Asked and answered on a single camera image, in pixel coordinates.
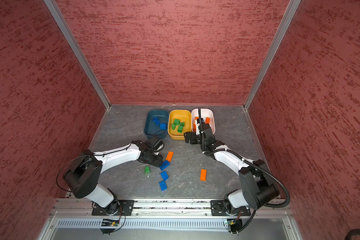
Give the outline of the blue lego brick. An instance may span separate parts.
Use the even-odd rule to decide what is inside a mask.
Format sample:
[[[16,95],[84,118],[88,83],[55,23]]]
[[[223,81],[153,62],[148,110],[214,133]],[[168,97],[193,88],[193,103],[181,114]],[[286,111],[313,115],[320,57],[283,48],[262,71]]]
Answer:
[[[164,181],[166,181],[166,180],[169,178],[169,176],[168,176],[168,174],[167,174],[166,171],[161,172],[161,177],[162,177],[162,179],[163,179]]]
[[[170,165],[170,162],[165,160],[161,165],[160,165],[160,170],[164,171],[164,169],[166,169],[168,166]]]
[[[159,186],[160,186],[161,191],[165,191],[168,189],[166,181],[160,181]]]
[[[160,124],[161,124],[161,122],[160,122],[160,120],[159,120],[158,117],[153,117],[153,122],[154,122],[156,125],[160,125]]]
[[[161,130],[166,130],[167,129],[167,124],[161,123],[160,124],[160,129]]]

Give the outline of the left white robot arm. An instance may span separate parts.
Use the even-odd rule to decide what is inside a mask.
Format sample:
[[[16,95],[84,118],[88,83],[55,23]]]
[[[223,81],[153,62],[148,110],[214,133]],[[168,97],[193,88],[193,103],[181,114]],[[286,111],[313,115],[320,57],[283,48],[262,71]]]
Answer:
[[[96,204],[106,215],[113,216],[121,211],[117,196],[98,183],[100,175],[116,166],[138,161],[153,167],[160,167],[163,156],[160,151],[165,143],[157,136],[145,142],[132,141],[124,147],[104,152],[89,150],[69,162],[63,180],[77,199],[86,198]]]

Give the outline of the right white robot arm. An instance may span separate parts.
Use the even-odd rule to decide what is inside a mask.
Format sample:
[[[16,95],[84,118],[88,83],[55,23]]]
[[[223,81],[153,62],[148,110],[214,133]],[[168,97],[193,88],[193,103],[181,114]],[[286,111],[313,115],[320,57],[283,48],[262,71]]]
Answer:
[[[264,161],[242,157],[216,140],[210,125],[204,119],[196,119],[195,125],[195,132],[184,133],[185,142],[199,144],[204,155],[223,163],[240,178],[241,189],[224,197],[224,206],[229,214],[241,207],[253,210],[263,206],[283,208],[290,203],[288,190],[269,172]]]

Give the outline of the teal plastic bin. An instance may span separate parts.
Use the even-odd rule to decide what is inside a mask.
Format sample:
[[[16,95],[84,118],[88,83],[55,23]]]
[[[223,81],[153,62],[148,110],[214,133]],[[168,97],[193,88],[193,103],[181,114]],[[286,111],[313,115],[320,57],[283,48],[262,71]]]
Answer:
[[[165,139],[168,135],[169,112],[163,109],[155,109],[148,112],[144,134],[148,139],[157,136]]]

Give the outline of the white plastic bin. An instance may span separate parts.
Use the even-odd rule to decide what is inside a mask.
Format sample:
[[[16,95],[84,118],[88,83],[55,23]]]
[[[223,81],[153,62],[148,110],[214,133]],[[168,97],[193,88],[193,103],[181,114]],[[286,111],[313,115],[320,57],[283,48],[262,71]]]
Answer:
[[[193,109],[191,111],[191,115],[192,115],[192,124],[194,123],[195,117],[199,117],[199,112],[198,109]],[[210,109],[203,109],[201,108],[201,116],[204,120],[206,120],[206,118],[210,118],[210,127],[212,129],[213,134],[216,132],[216,125],[215,125],[215,117],[214,117],[214,113],[212,110]]]

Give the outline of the yellow plastic bin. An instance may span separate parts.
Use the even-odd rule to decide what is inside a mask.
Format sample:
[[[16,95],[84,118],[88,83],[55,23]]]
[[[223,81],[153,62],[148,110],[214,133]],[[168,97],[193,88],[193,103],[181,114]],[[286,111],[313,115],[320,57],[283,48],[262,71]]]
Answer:
[[[184,140],[184,134],[192,131],[191,112],[172,110],[169,114],[168,133],[172,140]]]

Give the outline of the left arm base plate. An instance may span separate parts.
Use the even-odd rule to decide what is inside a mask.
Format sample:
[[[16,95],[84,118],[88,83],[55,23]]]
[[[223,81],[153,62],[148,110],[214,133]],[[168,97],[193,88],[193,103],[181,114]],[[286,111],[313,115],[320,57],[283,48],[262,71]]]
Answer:
[[[103,208],[93,202],[92,216],[130,216],[134,203],[134,200],[113,200],[107,207]]]

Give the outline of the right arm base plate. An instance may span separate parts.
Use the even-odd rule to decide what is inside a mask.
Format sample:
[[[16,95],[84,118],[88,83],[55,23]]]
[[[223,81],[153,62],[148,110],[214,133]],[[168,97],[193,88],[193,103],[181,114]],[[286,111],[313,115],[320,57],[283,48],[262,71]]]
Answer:
[[[236,216],[238,211],[231,209],[227,202],[224,200],[211,200],[211,214],[214,217],[217,216]]]

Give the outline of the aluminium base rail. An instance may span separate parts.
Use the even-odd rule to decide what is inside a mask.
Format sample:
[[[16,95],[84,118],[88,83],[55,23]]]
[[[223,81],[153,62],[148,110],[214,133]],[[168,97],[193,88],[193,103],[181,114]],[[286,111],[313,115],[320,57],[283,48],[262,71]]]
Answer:
[[[251,210],[242,207],[236,216],[211,214],[211,199],[126,199],[134,200],[130,216],[92,216],[93,203],[87,199],[57,199],[49,218],[39,235],[40,240],[50,240],[58,229],[100,229],[104,219],[120,220],[118,228],[152,230],[222,231],[229,229],[227,220],[240,217],[243,221]]]

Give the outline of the aluminium corner post right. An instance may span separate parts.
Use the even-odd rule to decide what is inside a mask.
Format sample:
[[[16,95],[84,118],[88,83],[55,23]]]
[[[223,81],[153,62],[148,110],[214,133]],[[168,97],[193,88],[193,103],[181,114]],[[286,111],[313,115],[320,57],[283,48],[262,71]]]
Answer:
[[[266,57],[262,63],[259,73],[255,79],[254,85],[252,86],[251,91],[244,103],[244,110],[246,112],[249,111],[250,105],[255,98],[255,95],[267,73],[269,66],[272,63],[272,60],[273,60],[273,58],[274,58],[284,36],[289,28],[289,25],[291,24],[291,21],[295,15],[300,3],[301,3],[301,0],[290,0],[289,1],[286,11],[282,17],[282,20],[281,20],[281,22],[278,26],[278,29],[274,35],[271,45],[267,51]]]

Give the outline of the aluminium corner post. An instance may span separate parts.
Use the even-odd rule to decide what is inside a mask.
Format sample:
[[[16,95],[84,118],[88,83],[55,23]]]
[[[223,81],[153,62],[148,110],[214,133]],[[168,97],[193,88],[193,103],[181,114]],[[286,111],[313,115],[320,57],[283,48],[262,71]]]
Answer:
[[[262,63],[259,73],[255,79],[254,85],[252,86],[251,91],[244,103],[244,110],[246,112],[249,111],[250,105],[255,98],[255,95],[267,73],[269,66],[272,63],[272,60],[273,60],[273,58],[274,58],[284,36],[289,28],[289,25],[291,24],[291,21],[295,15],[300,3],[301,3],[301,0],[290,0],[289,1],[286,11],[282,17],[282,20],[281,20],[281,22],[278,26],[278,29],[274,35],[271,45],[267,51],[266,57]]]
[[[77,60],[79,61],[80,65],[82,66],[84,72],[86,73],[87,77],[89,78],[90,82],[92,83],[93,87],[95,88],[98,96],[102,100],[103,104],[105,105],[106,109],[109,111],[112,107],[110,100],[108,99],[106,93],[104,92],[100,82],[98,81],[94,71],[92,70],[88,60],[86,59],[83,51],[81,50],[76,38],[74,37],[71,29],[69,28],[66,20],[63,17],[62,12],[60,11],[56,1],[53,0],[44,0],[49,12],[51,13],[52,17],[54,18],[55,22],[57,23],[59,29],[61,30],[62,34],[64,35],[66,41],[68,42],[69,46],[71,47],[73,53],[75,54]]]

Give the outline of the aluminium corner post left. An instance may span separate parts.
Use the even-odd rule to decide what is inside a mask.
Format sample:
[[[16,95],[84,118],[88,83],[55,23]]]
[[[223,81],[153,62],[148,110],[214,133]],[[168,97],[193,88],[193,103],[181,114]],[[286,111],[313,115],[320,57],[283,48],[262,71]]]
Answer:
[[[55,22],[57,23],[59,29],[61,30],[62,34],[64,35],[66,41],[68,42],[69,46],[71,47],[73,53],[75,54],[77,60],[79,61],[80,65],[82,66],[84,72],[86,73],[87,77],[89,78],[90,82],[92,83],[93,87],[95,88],[98,96],[102,100],[103,104],[105,105],[106,109],[109,111],[112,107],[110,100],[108,99],[106,93],[104,92],[100,82],[98,81],[94,71],[92,70],[88,60],[86,59],[83,51],[81,50],[76,38],[74,37],[71,29],[69,28],[66,20],[63,17],[62,12],[60,11],[56,1],[53,0],[44,0],[49,12],[51,13],[52,17],[54,18]]]

